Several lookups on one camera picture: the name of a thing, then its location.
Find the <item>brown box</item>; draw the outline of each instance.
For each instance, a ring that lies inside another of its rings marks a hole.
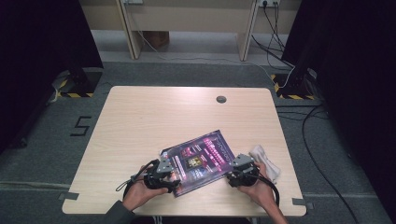
[[[143,37],[145,37],[145,39],[155,49],[160,49],[169,44],[168,31],[143,31]]]

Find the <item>book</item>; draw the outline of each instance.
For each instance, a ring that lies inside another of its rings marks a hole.
[[[180,180],[175,197],[222,178],[233,170],[230,163],[235,158],[220,130],[164,149],[161,156],[175,169],[169,180]]]

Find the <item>person's left hand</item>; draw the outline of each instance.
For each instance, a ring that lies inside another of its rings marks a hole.
[[[168,192],[167,188],[162,189],[148,189],[143,179],[139,179],[129,188],[125,197],[122,200],[122,205],[129,211],[135,210],[142,206],[155,196],[162,195]]]

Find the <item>hand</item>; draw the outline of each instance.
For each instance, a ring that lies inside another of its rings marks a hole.
[[[262,176],[268,179],[266,173],[266,167],[264,163],[255,162],[260,169]],[[274,221],[274,223],[288,223],[286,218],[283,216],[282,211],[277,207],[275,202],[274,193],[268,185],[260,180],[250,187],[239,186],[239,191],[246,193],[253,202],[262,207],[268,214],[268,216]]]
[[[162,195],[167,192],[167,188],[148,189],[148,187],[146,187],[145,183],[143,182],[142,177],[139,176],[138,180],[129,188],[122,200],[122,204],[129,211],[133,211],[155,196]]]

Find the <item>stand base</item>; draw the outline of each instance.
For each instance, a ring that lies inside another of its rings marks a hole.
[[[309,92],[309,87],[302,82],[301,85],[291,85],[286,83],[289,74],[274,74],[271,75],[272,80],[275,83],[276,96],[282,99],[293,99],[293,100],[313,100],[314,96]]]
[[[78,85],[70,75],[67,76],[59,88],[58,97],[92,97],[102,76],[102,72],[85,72],[85,74],[87,76],[87,82]]]

